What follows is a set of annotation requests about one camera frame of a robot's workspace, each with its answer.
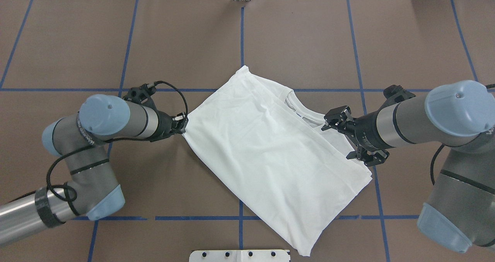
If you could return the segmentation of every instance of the robotic arm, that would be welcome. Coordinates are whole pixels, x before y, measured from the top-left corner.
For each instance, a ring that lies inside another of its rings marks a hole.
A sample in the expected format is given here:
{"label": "robotic arm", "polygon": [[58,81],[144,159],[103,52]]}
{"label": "robotic arm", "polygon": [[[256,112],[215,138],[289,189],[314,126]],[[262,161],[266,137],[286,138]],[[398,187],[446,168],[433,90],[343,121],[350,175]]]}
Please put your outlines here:
{"label": "robotic arm", "polygon": [[[47,185],[0,207],[0,246],[10,244],[67,220],[86,214],[98,220],[118,211],[125,203],[104,145],[118,140],[157,141],[184,133],[186,112],[171,117],[158,111],[151,96],[156,85],[131,88],[123,99],[93,95],[77,114],[48,126],[42,135],[44,147],[60,157],[50,168]],[[57,162],[67,162],[72,180],[51,185],[50,174]]]}
{"label": "robotic arm", "polygon": [[423,204],[417,226],[459,253],[472,244],[495,251],[495,99],[475,81],[461,81],[416,97],[401,86],[384,90],[376,112],[352,118],[348,106],[331,109],[322,130],[345,134],[357,150],[348,159],[368,167],[386,161],[386,149],[439,141],[451,151]]}

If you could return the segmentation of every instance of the white cloth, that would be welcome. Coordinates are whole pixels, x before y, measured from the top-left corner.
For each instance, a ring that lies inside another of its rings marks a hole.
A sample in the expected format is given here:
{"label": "white cloth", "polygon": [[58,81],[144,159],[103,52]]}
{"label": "white cloth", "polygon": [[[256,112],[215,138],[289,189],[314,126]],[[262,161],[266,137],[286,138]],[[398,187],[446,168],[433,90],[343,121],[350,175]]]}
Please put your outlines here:
{"label": "white cloth", "polygon": [[344,135],[292,89],[244,66],[189,114],[185,139],[212,172],[300,255],[371,180]]}

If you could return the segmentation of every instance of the light blue cap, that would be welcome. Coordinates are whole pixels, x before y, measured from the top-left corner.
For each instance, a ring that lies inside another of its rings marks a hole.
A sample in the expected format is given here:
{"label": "light blue cap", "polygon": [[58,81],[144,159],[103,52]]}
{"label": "light blue cap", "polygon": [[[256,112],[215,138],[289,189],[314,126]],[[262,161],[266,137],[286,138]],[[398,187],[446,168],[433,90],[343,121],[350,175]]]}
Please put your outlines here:
{"label": "light blue cap", "polygon": [[105,198],[103,198],[96,206],[86,213],[89,220],[98,220],[106,216],[110,216],[116,211],[124,207],[125,199],[122,194],[122,189],[118,185]]}
{"label": "light blue cap", "polygon": [[417,225],[428,238],[455,252],[465,253],[473,245],[456,225],[428,203],[423,204]]}
{"label": "light blue cap", "polygon": [[53,131],[55,130],[55,126],[57,126],[57,123],[60,120],[62,119],[60,118],[52,124],[48,125],[48,127],[44,129],[43,134],[41,135],[41,142],[43,143],[44,148],[48,150],[48,153],[51,153],[56,157],[62,156],[53,145]]}
{"label": "light blue cap", "polygon": [[453,136],[477,135],[495,125],[495,98],[472,80],[433,89],[426,96],[425,111],[433,125]]}
{"label": "light blue cap", "polygon": [[79,120],[88,132],[97,135],[111,135],[122,130],[131,110],[127,103],[117,96],[92,95],[79,109]]}

